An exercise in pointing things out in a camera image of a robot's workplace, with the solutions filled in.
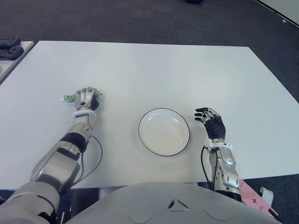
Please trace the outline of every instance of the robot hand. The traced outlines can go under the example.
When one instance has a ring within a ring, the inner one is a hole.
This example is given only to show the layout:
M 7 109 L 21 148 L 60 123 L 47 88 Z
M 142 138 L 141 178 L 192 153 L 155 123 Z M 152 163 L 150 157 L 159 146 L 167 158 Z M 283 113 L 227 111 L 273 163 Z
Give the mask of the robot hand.
M 212 180 L 214 182 L 211 189 L 240 202 L 239 175 L 235 170 L 236 162 L 232 155 L 233 147 L 224 141 L 225 126 L 222 119 L 212 108 L 203 107 L 196 109 L 196 112 L 198 113 L 195 114 L 195 120 L 201 121 L 205 125 L 208 137 L 211 139 L 209 145 L 205 145 L 210 151 Z M 201 151 L 201 160 L 205 147 Z
M 83 88 L 75 93 L 75 106 L 78 111 L 80 110 L 95 110 L 98 108 L 99 103 L 96 99 L 97 89 L 92 87 Z
M 225 126 L 220 115 L 212 108 L 203 107 L 195 110 L 195 120 L 201 121 L 205 127 L 209 139 L 225 139 Z

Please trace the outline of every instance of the dark floor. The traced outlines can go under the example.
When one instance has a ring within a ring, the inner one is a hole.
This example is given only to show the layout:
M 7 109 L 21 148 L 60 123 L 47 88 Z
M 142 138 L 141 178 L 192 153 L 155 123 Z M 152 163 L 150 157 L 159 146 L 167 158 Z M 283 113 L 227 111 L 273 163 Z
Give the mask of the dark floor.
M 249 46 L 299 102 L 299 29 L 254 0 L 0 0 L 0 39 Z M 299 175 L 246 181 L 299 223 Z M 62 198 L 67 209 L 70 195 Z

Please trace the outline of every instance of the black object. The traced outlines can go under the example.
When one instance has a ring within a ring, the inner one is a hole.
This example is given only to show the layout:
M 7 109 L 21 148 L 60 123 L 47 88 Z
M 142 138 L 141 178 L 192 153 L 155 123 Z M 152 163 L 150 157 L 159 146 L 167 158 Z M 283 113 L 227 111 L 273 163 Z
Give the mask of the black object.
M 21 44 L 21 41 L 20 41 L 19 37 L 15 36 L 10 39 L 0 40 L 0 49 L 10 49 L 13 46 L 17 46 L 20 44 Z
M 199 112 L 195 114 L 195 120 L 203 122 L 201 113 L 209 111 L 209 108 L 202 107 L 196 109 L 195 111 Z M 207 120 L 205 123 L 205 127 L 209 139 L 225 139 L 225 126 L 220 116 L 214 115 L 210 120 Z
M 71 217 L 87 209 L 99 200 L 98 188 L 73 189 L 71 198 Z
M 202 170 L 204 171 L 204 174 L 205 174 L 205 177 L 206 177 L 206 182 L 207 182 L 207 184 L 208 184 L 208 188 L 209 188 L 210 190 L 213 190 L 212 186 L 210 185 L 209 179 L 208 179 L 208 177 L 207 177 L 207 175 L 206 175 L 206 170 L 205 170 L 205 167 L 204 167 L 204 163 L 203 163 L 203 161 L 202 161 L 202 154 L 203 154 L 205 148 L 207 148 L 207 147 L 203 146 L 203 148 L 202 148 L 202 150 L 201 150 L 201 154 L 200 154 L 200 162 L 201 162 Z
M 221 117 L 208 120 L 205 127 L 209 139 L 225 139 L 225 126 Z
M 222 195 L 225 195 L 227 197 L 235 199 L 236 201 L 242 202 L 241 195 L 239 195 L 235 192 L 230 192 L 230 191 L 225 191 L 225 190 L 216 190 L 215 192 L 218 192 Z
M 187 0 L 188 3 L 197 3 L 200 4 L 202 3 L 204 0 Z
M 0 49 L 0 58 L 15 60 L 24 53 L 21 46 L 14 46 L 10 49 Z
M 67 133 L 60 141 L 67 141 L 69 143 L 74 144 L 78 147 L 80 152 L 85 152 L 87 148 L 88 142 L 86 142 L 85 138 L 78 133 Z

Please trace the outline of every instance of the black joint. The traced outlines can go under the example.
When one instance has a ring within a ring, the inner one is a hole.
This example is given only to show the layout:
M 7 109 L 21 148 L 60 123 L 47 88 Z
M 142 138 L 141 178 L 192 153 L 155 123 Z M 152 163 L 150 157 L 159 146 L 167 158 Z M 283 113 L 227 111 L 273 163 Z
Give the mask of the black joint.
M 87 142 L 85 138 L 78 133 L 67 133 L 60 141 L 67 141 L 78 147 L 80 152 L 85 152 L 87 148 Z
M 47 184 L 51 185 L 52 187 L 54 187 L 57 192 L 59 192 L 59 189 L 61 187 L 61 183 L 58 179 L 56 179 L 53 176 L 47 175 L 47 174 L 41 174 L 38 177 L 38 179 L 36 180 L 36 182 L 47 183 Z
M 236 201 L 242 202 L 241 195 L 238 193 L 231 192 L 231 191 L 225 191 L 225 190 L 216 190 L 216 192 L 218 192 L 222 195 L 225 195 L 227 197 L 230 197 Z
M 57 224 L 58 217 L 55 212 L 52 212 L 51 215 L 48 215 L 46 212 L 41 212 L 38 216 L 46 219 L 50 224 Z
M 65 155 L 65 156 L 67 156 L 67 157 L 70 157 L 71 159 L 76 160 L 76 161 L 77 161 L 77 160 L 79 159 L 79 157 L 80 157 L 80 154 L 79 154 L 79 153 L 77 153 L 76 155 L 74 155 L 73 153 L 71 153 L 69 150 L 67 150 L 67 149 L 65 149 L 65 148 L 59 148 L 59 149 L 57 149 L 57 152 L 59 152 L 59 153 Z

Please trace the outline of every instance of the robot forearm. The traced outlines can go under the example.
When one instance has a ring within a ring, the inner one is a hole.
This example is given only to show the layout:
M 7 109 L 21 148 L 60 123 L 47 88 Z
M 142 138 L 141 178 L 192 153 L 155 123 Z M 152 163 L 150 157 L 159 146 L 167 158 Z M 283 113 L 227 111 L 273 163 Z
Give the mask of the robot forearm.
M 239 175 L 235 170 L 236 162 L 232 155 L 233 147 L 221 139 L 213 141 L 210 147 L 213 190 L 241 202 Z
M 78 111 L 73 114 L 73 126 L 37 163 L 30 182 L 0 206 L 0 223 L 56 223 L 60 195 L 73 185 L 80 170 L 78 159 L 92 136 L 93 110 L 99 105 L 90 102 L 95 101 L 95 91 L 87 88 L 76 92 Z
M 222 119 L 211 108 L 205 107 L 196 111 L 199 113 L 195 114 L 195 119 L 205 125 L 209 137 L 205 146 L 210 152 L 213 190 L 240 202 L 239 175 L 235 170 L 233 147 L 224 141 L 226 131 Z

